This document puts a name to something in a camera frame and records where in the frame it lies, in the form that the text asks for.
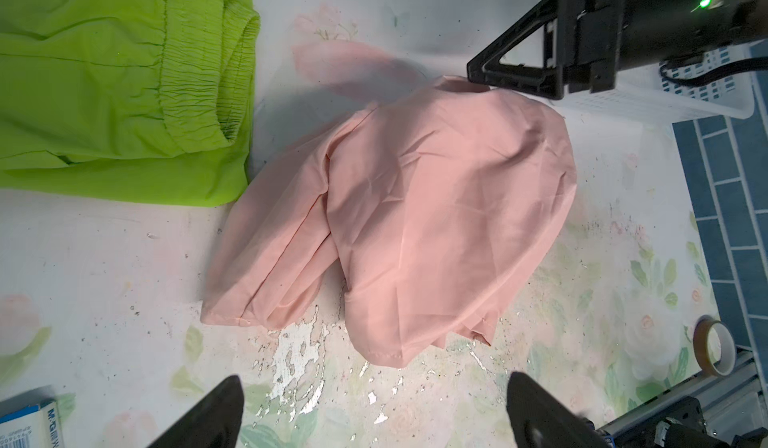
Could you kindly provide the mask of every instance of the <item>lime green pants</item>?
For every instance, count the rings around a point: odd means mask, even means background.
[[[258,30],[251,0],[0,0],[0,187],[235,200]]]

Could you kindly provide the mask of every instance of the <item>green leaf print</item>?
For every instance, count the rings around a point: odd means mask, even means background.
[[[643,270],[643,267],[640,266],[640,262],[637,260],[630,261],[630,266],[632,267],[632,275],[636,280],[640,282],[643,286],[646,288],[648,287],[648,276],[646,276],[645,271]]]
[[[170,378],[170,388],[183,395],[202,395],[205,393],[205,390],[192,380],[186,366],[179,368]]]
[[[699,279],[703,286],[706,286],[706,275],[704,274],[704,270],[701,269],[701,265],[696,263],[694,269],[696,270],[696,278]]]
[[[245,395],[245,409],[256,413],[259,407],[268,402],[268,395],[272,389],[267,385],[248,385],[243,390]]]
[[[528,376],[538,380],[542,376],[545,365],[550,358],[549,348],[543,346],[538,341],[534,341],[531,349],[528,351]]]
[[[664,284],[670,286],[675,280],[677,280],[677,261],[672,258],[664,267]]]
[[[74,393],[65,393],[56,396],[56,408],[58,409],[58,418],[63,423],[74,411]]]
[[[613,295],[610,297],[611,303],[613,304],[614,313],[616,313],[616,316],[619,318],[624,317],[624,302],[621,299],[621,295],[619,295],[618,291],[614,291]]]
[[[650,248],[640,247],[640,258],[650,261],[654,257],[654,251]]]
[[[587,286],[591,286],[600,280],[602,272],[603,269],[599,262],[587,263],[587,267],[581,275],[581,280]]]
[[[651,382],[643,386],[638,386],[638,388],[634,392],[638,396],[638,399],[640,400],[640,402],[645,403],[646,401],[654,398],[655,396],[662,394],[664,392],[664,387],[659,385],[658,383]]]
[[[27,347],[16,354],[0,357],[0,386],[15,380],[29,368],[29,365],[40,355],[48,338],[51,337],[52,328],[40,328]]]
[[[203,353],[203,334],[197,328],[187,328],[187,337],[184,338],[184,353],[190,362],[194,363]]]
[[[553,284],[555,286],[560,286],[563,283],[560,273],[558,273],[555,270],[549,270],[541,266],[536,268],[536,271],[533,272],[533,277],[544,284]]]
[[[696,248],[696,243],[694,243],[694,242],[687,242],[687,243],[685,244],[685,247],[686,247],[686,248],[688,248],[688,254],[689,254],[689,255],[690,255],[690,256],[691,256],[691,257],[692,257],[694,260],[697,260],[697,261],[698,261],[698,259],[699,259],[699,249],[698,249],[698,248]]]
[[[589,308],[589,304],[592,301],[592,293],[593,292],[594,291],[591,290],[591,289],[590,290],[586,290],[585,292],[583,292],[579,296],[579,298],[578,298],[578,305],[576,306],[577,310],[579,310],[581,312],[584,312],[584,311],[587,310],[587,308]]]
[[[619,380],[616,377],[616,367],[614,364],[610,364],[605,371],[605,395],[611,401],[614,402],[621,394],[621,387],[619,386]]]
[[[658,258],[654,260],[654,266],[650,269],[648,288],[653,286],[654,282],[661,283],[661,260]]]
[[[557,332],[562,332],[565,325],[568,323],[565,318],[565,309],[563,309],[563,305],[557,300],[549,301],[549,317]]]
[[[284,448],[283,443],[272,428],[267,425],[243,425],[240,428],[240,442],[249,448]]]
[[[240,442],[248,448],[302,448],[317,428],[317,410],[299,415],[291,430],[290,441],[284,442],[272,428],[264,424],[242,425]]]
[[[290,432],[290,442],[295,448],[301,448],[306,444],[317,427],[317,410],[312,410],[306,415],[296,418],[296,428]]]
[[[677,306],[677,293],[674,291],[672,293],[669,293],[666,297],[664,297],[664,301],[671,307]]]
[[[678,384],[685,380],[685,375],[688,371],[688,347],[680,348],[680,354],[677,355],[677,368],[672,376],[672,383]]]
[[[562,268],[570,268],[575,265],[571,249],[565,243],[557,243],[554,246],[554,256]]]

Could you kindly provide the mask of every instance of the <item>pink fabric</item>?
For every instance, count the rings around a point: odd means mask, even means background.
[[[575,191],[560,115],[443,78],[268,163],[226,221],[201,319],[284,328],[340,258],[346,327],[371,363],[406,366],[451,331],[489,344]]]

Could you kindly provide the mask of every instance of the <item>table surface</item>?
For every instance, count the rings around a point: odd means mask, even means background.
[[[296,137],[466,61],[537,0],[254,0],[251,170]],[[67,446],[139,448],[225,376],[246,387],[248,446],[510,446],[508,374],[600,426],[696,373],[716,316],[667,126],[559,109],[578,195],[492,347],[448,338],[402,370],[344,328],[338,265],[282,331],[200,324],[226,207],[0,191],[0,400],[55,394]]]

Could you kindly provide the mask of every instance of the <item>brown tape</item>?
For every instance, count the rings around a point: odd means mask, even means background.
[[[715,330],[720,338],[720,359],[711,360],[710,352],[706,348],[710,337],[710,331]],[[706,374],[712,376],[727,376],[736,365],[736,345],[734,337],[728,328],[711,316],[703,316],[699,319],[694,330],[694,354],[696,362]]]

